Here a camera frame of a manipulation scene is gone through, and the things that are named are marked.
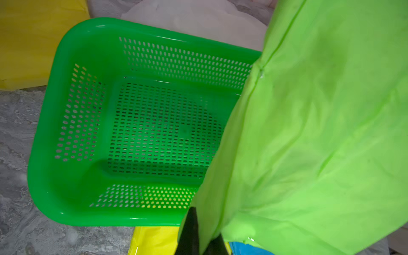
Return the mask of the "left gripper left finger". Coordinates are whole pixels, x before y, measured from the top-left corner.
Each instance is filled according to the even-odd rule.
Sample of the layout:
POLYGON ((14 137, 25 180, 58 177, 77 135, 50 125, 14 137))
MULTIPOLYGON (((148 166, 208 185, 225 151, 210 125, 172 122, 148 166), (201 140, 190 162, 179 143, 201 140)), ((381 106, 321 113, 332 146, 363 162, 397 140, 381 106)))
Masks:
POLYGON ((199 255, 199 231, 195 207, 191 207, 187 213, 175 255, 199 255))

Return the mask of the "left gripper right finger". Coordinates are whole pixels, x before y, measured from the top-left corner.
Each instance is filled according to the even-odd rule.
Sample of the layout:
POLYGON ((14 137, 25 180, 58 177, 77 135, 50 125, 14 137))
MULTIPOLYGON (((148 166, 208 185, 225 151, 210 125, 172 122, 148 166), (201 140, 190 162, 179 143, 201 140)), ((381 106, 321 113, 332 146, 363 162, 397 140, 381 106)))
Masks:
POLYGON ((208 244, 204 255, 229 255, 221 234, 208 244))

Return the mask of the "blue raincoat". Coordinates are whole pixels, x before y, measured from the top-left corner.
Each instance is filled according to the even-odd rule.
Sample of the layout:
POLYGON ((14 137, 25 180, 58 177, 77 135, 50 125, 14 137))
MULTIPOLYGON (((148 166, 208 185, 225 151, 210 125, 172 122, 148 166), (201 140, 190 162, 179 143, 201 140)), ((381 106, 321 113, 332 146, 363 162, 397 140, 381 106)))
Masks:
POLYGON ((230 242, 229 246, 233 255, 274 255, 264 249, 240 242, 230 242))

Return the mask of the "neon yellow raincoat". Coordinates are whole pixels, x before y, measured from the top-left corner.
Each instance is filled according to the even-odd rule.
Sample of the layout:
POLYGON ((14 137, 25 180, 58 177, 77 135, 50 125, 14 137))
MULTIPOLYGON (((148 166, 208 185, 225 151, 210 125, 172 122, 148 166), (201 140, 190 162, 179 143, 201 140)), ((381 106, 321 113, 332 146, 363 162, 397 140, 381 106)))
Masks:
POLYGON ((174 255, 182 228, 136 227, 131 239, 130 255, 174 255))

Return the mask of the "lime green raincoat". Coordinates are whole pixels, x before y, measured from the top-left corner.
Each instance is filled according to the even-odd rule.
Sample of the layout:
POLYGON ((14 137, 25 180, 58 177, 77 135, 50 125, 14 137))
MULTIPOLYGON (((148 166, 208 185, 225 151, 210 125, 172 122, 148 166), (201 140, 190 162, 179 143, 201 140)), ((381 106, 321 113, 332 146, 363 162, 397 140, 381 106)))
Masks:
POLYGON ((192 200, 276 255, 354 255, 408 221, 407 1, 279 1, 192 200))

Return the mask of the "green plastic basket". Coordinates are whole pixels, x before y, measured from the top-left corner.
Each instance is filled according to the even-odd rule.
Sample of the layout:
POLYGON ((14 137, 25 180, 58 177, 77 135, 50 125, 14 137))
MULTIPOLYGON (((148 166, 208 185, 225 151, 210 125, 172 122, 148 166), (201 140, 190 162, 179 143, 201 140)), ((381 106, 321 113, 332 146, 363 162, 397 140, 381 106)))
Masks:
POLYGON ((113 18, 54 57, 28 164, 48 218, 178 226, 260 52, 113 18))

